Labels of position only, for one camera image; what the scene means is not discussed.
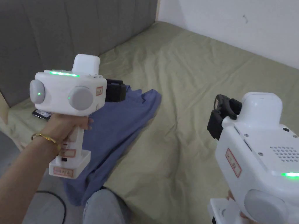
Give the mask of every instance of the black phone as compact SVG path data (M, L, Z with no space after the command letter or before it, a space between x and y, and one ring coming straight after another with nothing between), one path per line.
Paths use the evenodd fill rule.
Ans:
M38 109L34 110L32 112L32 114L34 116L39 117L41 119L44 119L46 121L48 121L50 119L51 115L52 115L52 113L48 113L48 112L41 111L41 110L38 110Z

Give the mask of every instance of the white handheld device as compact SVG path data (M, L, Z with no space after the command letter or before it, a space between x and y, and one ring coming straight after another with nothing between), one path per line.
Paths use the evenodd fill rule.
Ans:
M299 223L299 138L280 124L282 101L247 93L242 103L217 95L208 124L232 199L211 199L213 224Z
M99 75L97 56L78 54L72 71L45 70L30 83L30 98L42 111L88 116L105 104L107 81ZM62 143L60 154L50 163L53 176L75 179L90 162L82 150L84 130L76 128Z

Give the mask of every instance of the gray pants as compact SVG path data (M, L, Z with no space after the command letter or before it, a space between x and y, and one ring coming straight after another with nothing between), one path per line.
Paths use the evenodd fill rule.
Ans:
M107 189L95 192L83 212L83 224L129 224L129 218L124 201Z

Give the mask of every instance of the black clamp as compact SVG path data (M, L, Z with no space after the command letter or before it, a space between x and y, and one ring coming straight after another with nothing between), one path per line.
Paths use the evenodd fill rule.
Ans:
M231 119L236 120L237 115L240 114L242 103L236 99L230 99L225 95L218 94L214 101L214 110L212 110L209 123L207 126L208 131L214 139L220 138L223 130L222 121L229 116Z
M106 102L120 102L126 99L127 87L121 80L107 80Z

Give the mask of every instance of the black cable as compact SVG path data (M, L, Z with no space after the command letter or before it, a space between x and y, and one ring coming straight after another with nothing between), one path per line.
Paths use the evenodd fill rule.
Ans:
M63 208L64 208L64 216L63 216L63 220L62 220L61 224L64 224L65 218L66 218L66 205L65 205L65 202L62 200L62 198L51 191L37 191L36 193L51 194L51 195L55 196L62 203Z

